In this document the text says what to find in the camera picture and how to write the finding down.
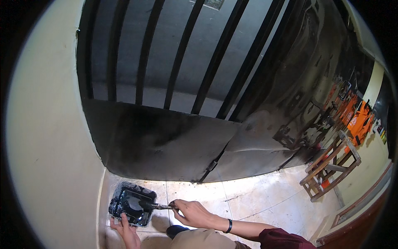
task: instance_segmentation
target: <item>tiled floor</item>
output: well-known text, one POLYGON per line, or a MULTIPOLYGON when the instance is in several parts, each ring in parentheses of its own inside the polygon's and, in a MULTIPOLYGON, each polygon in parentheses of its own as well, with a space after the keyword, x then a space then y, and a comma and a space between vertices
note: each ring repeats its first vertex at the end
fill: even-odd
MULTIPOLYGON (((197 200, 210 212, 222 217, 263 222, 310 239, 323 218, 340 209, 340 205, 334 191, 312 203, 299 185, 300 180, 306 176, 304 169, 305 166, 302 165, 283 169, 279 173, 206 184, 144 181, 114 176, 110 193, 113 194, 119 181, 126 180, 155 191, 158 194, 157 202, 161 204, 174 199, 197 200)), ((167 248, 171 242, 165 234, 169 225, 181 224, 171 210, 155 210, 150 225, 138 229, 142 249, 167 248)), ((257 242, 232 234, 226 236, 234 241, 239 240, 252 249, 259 248, 257 242)), ((106 240, 108 248, 124 248, 121 238, 110 227, 106 230, 106 240)))

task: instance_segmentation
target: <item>wooden stool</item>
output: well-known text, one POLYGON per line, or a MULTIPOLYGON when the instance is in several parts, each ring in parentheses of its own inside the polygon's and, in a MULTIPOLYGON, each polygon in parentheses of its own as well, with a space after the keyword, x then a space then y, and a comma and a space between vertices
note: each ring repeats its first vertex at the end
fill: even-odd
POLYGON ((341 182, 360 163, 361 158, 357 150, 355 149, 355 146, 352 144, 348 136, 343 131, 339 131, 338 136, 333 141, 333 143, 305 170, 308 175, 300 181, 300 185, 304 187, 304 189, 311 197, 311 202, 315 202, 318 198, 326 194, 339 182, 341 182), (348 146, 351 151, 346 154, 338 164, 336 164, 337 154, 346 146, 348 146), (325 158, 325 156, 331 150, 333 150, 333 152, 327 158, 325 158), (354 162, 350 164, 350 166, 344 167, 343 164, 351 156, 354 157, 354 162), (342 174, 339 175, 331 184, 323 188, 321 184, 328 180, 337 171, 342 172, 342 174))

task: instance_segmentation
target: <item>khaki pants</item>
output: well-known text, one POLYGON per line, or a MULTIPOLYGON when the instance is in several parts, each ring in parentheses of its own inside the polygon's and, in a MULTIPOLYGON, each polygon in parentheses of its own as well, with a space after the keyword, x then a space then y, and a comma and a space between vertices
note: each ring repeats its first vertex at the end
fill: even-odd
POLYGON ((232 241, 214 229, 198 228, 177 234, 173 239, 171 249, 250 249, 250 247, 232 241))

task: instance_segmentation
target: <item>person's left hand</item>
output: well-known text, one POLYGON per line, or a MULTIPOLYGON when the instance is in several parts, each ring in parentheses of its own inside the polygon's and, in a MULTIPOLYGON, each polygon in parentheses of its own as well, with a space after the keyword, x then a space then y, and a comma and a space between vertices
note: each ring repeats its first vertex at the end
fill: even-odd
POLYGON ((125 213, 122 213, 122 223, 115 224, 111 217, 111 228, 116 229, 126 244, 126 249, 141 249, 141 240, 137 235, 136 227, 130 226, 125 213))

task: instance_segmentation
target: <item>black wristband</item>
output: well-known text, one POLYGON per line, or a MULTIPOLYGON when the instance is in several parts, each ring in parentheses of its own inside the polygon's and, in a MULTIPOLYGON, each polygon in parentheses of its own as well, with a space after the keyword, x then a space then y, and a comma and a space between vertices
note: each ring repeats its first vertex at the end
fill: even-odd
POLYGON ((228 230, 226 232, 223 232, 223 233, 229 233, 231 231, 231 229, 232 229, 232 220, 231 219, 228 219, 228 220, 229 220, 228 230))

